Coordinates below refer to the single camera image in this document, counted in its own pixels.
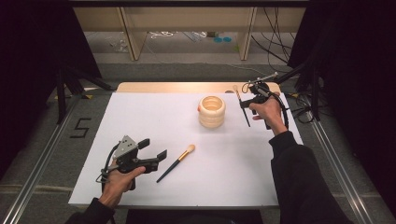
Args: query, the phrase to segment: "white table surface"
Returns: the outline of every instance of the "white table surface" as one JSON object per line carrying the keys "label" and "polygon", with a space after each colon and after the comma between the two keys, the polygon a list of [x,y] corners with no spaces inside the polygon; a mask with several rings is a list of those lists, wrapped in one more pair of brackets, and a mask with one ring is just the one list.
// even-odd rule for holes
{"label": "white table surface", "polygon": [[[225,121],[207,129],[198,121],[199,101],[216,95],[226,104]],[[241,94],[242,100],[251,99]],[[287,101],[281,94],[286,106]],[[298,143],[301,136],[290,111],[290,130]],[[86,206],[100,197],[95,182],[106,158],[124,135],[137,142],[150,139],[139,150],[139,159],[155,158],[167,149],[167,158],[157,172],[136,179],[136,189],[123,194],[120,206],[132,208],[261,207],[278,205],[271,173],[273,151],[268,141],[274,136],[262,120],[249,128],[235,94],[232,93],[129,93],[114,92],[95,136],[69,203]],[[160,183],[156,180],[186,150],[188,155]]]}

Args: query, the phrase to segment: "brush handle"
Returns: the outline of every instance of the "brush handle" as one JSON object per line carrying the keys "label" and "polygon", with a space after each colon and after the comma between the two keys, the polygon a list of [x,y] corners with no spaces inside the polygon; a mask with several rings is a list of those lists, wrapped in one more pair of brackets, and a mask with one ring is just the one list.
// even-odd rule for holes
{"label": "brush handle", "polygon": [[157,180],[157,183],[160,182],[169,172],[171,172],[178,164],[180,163],[180,160],[176,160],[166,171],[163,173],[163,175]]}

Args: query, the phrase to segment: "person's right hand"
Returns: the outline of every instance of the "person's right hand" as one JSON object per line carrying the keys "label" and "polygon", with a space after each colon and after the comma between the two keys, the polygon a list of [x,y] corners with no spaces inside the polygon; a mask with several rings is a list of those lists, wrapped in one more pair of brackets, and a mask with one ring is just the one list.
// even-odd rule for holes
{"label": "person's right hand", "polygon": [[251,103],[248,108],[251,110],[256,110],[259,114],[258,116],[254,116],[253,119],[265,119],[268,126],[270,126],[273,130],[274,135],[288,130],[281,117],[281,108],[279,102],[273,96],[271,96],[263,104]]}

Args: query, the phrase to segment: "dark sleeve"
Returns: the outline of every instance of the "dark sleeve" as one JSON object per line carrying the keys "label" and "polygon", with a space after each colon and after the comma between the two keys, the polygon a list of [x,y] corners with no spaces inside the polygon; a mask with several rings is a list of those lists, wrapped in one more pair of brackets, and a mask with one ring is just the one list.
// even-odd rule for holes
{"label": "dark sleeve", "polygon": [[282,224],[352,223],[330,193],[309,147],[298,145],[292,132],[275,136],[270,144]]}
{"label": "dark sleeve", "polygon": [[106,224],[114,213],[114,210],[94,198],[84,213],[73,214],[65,224]]}

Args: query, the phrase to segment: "person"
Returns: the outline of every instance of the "person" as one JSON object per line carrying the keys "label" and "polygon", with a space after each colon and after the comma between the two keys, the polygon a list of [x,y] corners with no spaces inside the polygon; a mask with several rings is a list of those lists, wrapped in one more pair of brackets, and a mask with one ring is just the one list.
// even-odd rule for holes
{"label": "person", "polygon": [[122,174],[118,170],[111,171],[101,197],[93,198],[84,213],[73,214],[65,224],[106,224],[113,218],[114,208],[120,203],[122,193],[128,191],[132,186],[132,180],[145,171],[144,166],[137,167],[127,174]]}
{"label": "person", "polygon": [[271,168],[280,223],[353,223],[327,187],[312,149],[298,145],[283,124],[277,100],[272,96],[264,104],[250,104],[249,109],[256,110],[253,119],[265,119],[275,135],[269,143],[274,151]]}
{"label": "person", "polygon": [[[280,223],[353,223],[341,210],[328,189],[312,149],[298,145],[292,132],[284,125],[278,101],[270,97],[263,104],[250,104],[249,109],[256,110],[258,115],[253,119],[265,119],[275,135],[269,143],[274,151],[271,167],[280,208]],[[142,173],[144,173],[144,167],[136,168],[125,175],[118,171],[111,172],[103,195],[99,199],[93,199],[83,214],[75,213],[71,216],[66,224],[100,224],[109,221],[114,215],[113,209],[120,202],[122,193],[130,188],[131,180]],[[232,223],[227,218],[220,219],[220,221]]]}

